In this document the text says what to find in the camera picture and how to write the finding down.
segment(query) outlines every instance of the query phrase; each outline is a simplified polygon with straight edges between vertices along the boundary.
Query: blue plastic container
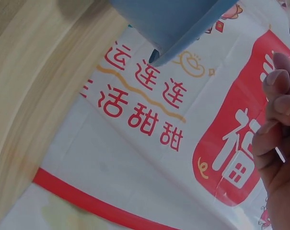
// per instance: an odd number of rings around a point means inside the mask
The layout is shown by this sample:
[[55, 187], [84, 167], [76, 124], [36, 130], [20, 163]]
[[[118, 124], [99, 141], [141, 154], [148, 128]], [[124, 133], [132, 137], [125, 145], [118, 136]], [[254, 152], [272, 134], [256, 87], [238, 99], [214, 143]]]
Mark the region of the blue plastic container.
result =
[[237, 0], [110, 0], [154, 47], [149, 58], [161, 66], [210, 28]]

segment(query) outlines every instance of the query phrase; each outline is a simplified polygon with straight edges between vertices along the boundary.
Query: red stripe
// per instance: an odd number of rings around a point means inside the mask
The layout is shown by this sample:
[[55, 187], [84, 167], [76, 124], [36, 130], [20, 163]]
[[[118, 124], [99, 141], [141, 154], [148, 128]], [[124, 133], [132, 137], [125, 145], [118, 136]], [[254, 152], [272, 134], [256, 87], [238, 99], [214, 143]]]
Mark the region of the red stripe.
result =
[[41, 168], [37, 171], [33, 182], [88, 212], [127, 228], [134, 230], [176, 230], [105, 203]]

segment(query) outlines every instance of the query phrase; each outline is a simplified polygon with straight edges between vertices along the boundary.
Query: wooden surface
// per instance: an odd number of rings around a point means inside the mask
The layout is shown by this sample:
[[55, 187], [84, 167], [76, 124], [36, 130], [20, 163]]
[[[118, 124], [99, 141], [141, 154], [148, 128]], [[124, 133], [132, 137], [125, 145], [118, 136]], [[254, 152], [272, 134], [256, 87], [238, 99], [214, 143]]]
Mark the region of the wooden surface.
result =
[[126, 25], [105, 0], [0, 0], [0, 220]]

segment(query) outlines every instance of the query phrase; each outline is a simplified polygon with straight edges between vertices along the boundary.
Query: plastic bag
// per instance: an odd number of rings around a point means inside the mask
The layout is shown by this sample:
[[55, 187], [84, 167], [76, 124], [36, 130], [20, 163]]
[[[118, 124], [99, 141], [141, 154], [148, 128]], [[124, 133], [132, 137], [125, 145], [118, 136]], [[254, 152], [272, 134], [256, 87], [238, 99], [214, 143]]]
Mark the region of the plastic bag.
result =
[[265, 119], [272, 55], [290, 58], [286, 20], [276, 1], [239, 2], [160, 68], [128, 28], [34, 182], [131, 229], [271, 229], [251, 140]]

